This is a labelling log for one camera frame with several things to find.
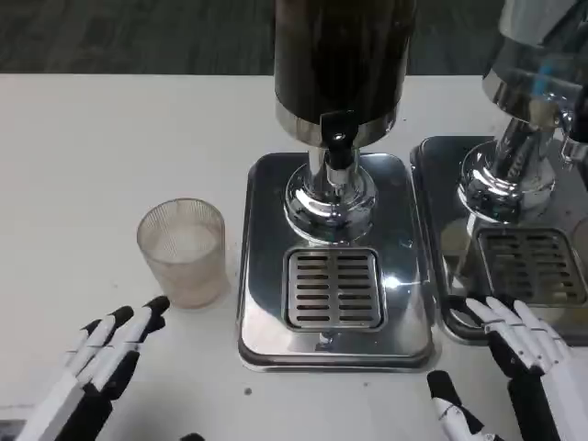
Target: frosted glass cup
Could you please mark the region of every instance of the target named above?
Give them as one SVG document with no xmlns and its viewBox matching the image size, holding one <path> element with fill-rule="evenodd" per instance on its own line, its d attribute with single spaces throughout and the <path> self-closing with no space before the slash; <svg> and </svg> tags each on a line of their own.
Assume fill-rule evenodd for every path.
<svg viewBox="0 0 588 441">
<path fill-rule="evenodd" d="M 227 286 L 224 219 L 203 200 L 181 198 L 158 205 L 139 224 L 137 244 L 177 307 L 208 305 Z"/>
</svg>

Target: drip tray grate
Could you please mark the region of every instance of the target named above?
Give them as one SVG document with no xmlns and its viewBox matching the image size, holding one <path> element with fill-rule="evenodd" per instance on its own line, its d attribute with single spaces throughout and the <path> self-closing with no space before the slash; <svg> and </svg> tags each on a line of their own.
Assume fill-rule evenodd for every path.
<svg viewBox="0 0 588 441">
<path fill-rule="evenodd" d="M 288 321 L 298 328 L 372 329 L 382 322 L 376 256 L 304 249 L 288 258 Z"/>
<path fill-rule="evenodd" d="M 585 302 L 579 268 L 558 230 L 483 228 L 478 243 L 492 295 L 549 306 Z"/>
</svg>

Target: table surface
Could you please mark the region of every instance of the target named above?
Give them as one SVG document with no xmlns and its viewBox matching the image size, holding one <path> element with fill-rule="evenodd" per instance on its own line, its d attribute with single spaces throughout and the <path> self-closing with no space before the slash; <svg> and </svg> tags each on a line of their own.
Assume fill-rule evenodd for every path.
<svg viewBox="0 0 588 441">
<path fill-rule="evenodd" d="M 424 373 L 255 373 L 239 359 L 247 172 L 266 153 L 304 149 L 277 125 L 271 77 L 3 75 L 0 96 L 0 417 L 27 411 L 77 328 L 159 293 L 137 225 L 164 200 L 196 197 L 225 218 L 231 289 L 204 310 L 166 314 L 100 439 L 445 439 Z M 479 77 L 407 77 L 396 127 L 367 150 L 407 164 L 426 137 L 503 122 Z M 490 352 L 435 338 L 435 367 L 466 405 L 519 440 Z"/>
</svg>

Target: floor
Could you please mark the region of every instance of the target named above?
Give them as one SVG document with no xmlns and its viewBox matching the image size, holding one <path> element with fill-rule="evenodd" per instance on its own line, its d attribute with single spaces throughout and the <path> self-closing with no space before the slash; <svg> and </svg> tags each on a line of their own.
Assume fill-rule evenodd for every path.
<svg viewBox="0 0 588 441">
<path fill-rule="evenodd" d="M 0 72 L 271 74 L 274 0 L 0 0 Z M 503 0 L 419 0 L 409 74 L 482 74 Z"/>
</svg>

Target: robotic hand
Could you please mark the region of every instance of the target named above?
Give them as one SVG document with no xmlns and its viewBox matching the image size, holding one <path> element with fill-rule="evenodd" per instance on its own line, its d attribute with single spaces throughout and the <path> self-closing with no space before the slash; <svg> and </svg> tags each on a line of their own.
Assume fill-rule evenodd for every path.
<svg viewBox="0 0 588 441">
<path fill-rule="evenodd" d="M 129 385 L 142 343 L 147 335 L 165 326 L 162 314 L 168 308 L 169 300 L 162 296 L 136 314 L 130 306 L 123 306 L 83 328 L 67 354 L 60 378 L 27 420 L 17 441 L 96 439 L 112 413 L 112 402 Z M 184 439 L 202 440 L 199 435 Z"/>
<path fill-rule="evenodd" d="M 466 299 L 483 326 L 492 356 L 511 380 L 508 391 L 525 441 L 580 441 L 588 436 L 588 366 L 520 300 Z M 427 377 L 439 421 L 450 441 L 502 441 L 463 407 L 451 378 Z"/>
</svg>

